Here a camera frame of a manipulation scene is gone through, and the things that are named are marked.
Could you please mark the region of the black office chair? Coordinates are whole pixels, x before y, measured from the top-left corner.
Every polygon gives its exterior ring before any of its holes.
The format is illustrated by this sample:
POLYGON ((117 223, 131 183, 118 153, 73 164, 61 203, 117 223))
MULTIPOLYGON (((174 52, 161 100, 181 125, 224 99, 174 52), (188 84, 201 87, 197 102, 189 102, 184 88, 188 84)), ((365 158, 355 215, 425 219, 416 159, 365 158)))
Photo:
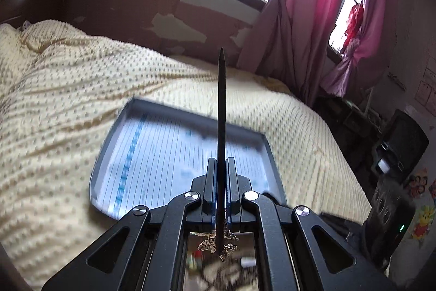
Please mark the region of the black office chair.
POLYGON ((428 145, 429 139, 419 124, 406 112, 396 109, 373 146, 372 171, 402 184, 428 145))

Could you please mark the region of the red tassel ornament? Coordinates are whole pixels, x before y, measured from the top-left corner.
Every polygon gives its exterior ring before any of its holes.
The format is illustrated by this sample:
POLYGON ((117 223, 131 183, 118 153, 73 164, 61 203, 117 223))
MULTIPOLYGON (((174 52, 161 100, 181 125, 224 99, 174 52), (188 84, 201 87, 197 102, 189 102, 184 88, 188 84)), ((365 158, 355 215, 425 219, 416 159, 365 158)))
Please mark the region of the red tassel ornament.
POLYGON ((358 31, 361 28, 363 18, 364 7, 362 4, 357 3, 352 7, 348 16, 347 29, 344 31, 345 40, 341 49, 341 53, 345 52, 350 42, 358 35, 358 31))

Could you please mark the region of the pink curtain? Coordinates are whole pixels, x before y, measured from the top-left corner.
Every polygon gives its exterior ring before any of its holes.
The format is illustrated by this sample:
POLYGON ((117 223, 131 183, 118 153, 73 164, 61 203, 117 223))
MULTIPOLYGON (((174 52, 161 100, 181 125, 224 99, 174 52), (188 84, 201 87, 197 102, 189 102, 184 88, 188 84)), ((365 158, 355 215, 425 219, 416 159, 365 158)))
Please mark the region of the pink curtain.
POLYGON ((244 41, 237 68, 281 80, 311 106, 340 3, 268 0, 244 41))
POLYGON ((363 21, 344 59, 322 78, 321 87, 337 97, 357 97, 374 87, 388 69, 395 42, 398 0, 363 0, 363 21))

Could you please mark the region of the pink curtain left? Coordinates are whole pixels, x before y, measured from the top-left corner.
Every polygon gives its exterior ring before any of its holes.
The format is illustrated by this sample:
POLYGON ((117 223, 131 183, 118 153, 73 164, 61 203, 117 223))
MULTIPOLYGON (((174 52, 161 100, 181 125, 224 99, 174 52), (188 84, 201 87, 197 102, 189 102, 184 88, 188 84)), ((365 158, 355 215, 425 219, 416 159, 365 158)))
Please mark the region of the pink curtain left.
POLYGON ((268 0, 244 41, 237 68, 281 80, 311 106, 340 3, 268 0))

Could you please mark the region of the grey shallow tray box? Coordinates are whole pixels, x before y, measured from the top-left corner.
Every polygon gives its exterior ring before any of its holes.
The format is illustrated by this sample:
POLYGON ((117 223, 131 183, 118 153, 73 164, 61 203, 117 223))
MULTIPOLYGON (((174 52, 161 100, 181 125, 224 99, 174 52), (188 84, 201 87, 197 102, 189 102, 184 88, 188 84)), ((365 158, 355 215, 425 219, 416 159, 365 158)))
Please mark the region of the grey shallow tray box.
POLYGON ((92 169, 91 204, 118 220, 137 205, 167 205, 217 156, 218 122, 134 97, 109 130, 92 169))

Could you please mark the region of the black hair stick gold ornament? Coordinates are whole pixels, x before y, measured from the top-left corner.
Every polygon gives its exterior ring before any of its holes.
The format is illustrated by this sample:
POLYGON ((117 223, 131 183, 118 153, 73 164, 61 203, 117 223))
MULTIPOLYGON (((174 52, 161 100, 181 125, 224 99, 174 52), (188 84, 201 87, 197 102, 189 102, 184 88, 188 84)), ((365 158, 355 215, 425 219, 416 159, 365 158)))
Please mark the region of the black hair stick gold ornament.
POLYGON ((221 47, 218 56, 218 116, 217 116, 217 158, 209 159, 212 168, 207 168, 205 187, 202 197, 202 212, 214 216, 214 232, 207 234, 207 239, 199 244, 198 250, 215 253, 221 262, 235 250, 233 244, 225 245, 225 239, 236 237, 228 230, 226 218, 226 68, 225 51, 221 47))

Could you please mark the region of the dark side table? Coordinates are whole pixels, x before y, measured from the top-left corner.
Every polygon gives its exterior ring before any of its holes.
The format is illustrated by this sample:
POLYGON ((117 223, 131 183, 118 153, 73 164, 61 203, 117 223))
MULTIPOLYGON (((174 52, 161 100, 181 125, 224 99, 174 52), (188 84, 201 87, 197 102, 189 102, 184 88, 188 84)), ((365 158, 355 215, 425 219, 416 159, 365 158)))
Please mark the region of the dark side table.
POLYGON ((368 154, 378 141, 379 129, 338 97, 318 96, 313 109, 327 123, 344 155, 368 154))

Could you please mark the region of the yellow dotted bed blanket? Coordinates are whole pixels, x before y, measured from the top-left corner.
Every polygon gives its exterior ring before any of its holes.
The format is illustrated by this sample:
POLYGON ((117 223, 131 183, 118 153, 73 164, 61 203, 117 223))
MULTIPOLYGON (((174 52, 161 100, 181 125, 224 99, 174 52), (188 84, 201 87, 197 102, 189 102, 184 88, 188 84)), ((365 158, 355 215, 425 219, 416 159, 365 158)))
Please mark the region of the yellow dotted bed blanket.
MULTIPOLYGON (((89 175, 134 96, 215 118, 217 67, 60 21, 1 26, 1 245, 30 289, 111 226, 90 206, 89 175)), ((327 123, 282 82, 228 68, 227 121, 266 136, 290 205, 367 218, 327 123)))

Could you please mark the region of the pink curtain right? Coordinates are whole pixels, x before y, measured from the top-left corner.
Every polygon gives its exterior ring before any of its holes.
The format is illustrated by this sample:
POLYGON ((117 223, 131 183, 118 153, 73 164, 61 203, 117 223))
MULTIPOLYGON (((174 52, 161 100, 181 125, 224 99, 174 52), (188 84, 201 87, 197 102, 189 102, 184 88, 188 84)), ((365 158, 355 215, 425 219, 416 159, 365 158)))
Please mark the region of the pink curtain right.
POLYGON ((321 87, 337 97, 357 97, 374 87, 388 69, 395 42, 398 0, 363 0, 363 21, 344 59, 322 78, 321 87))

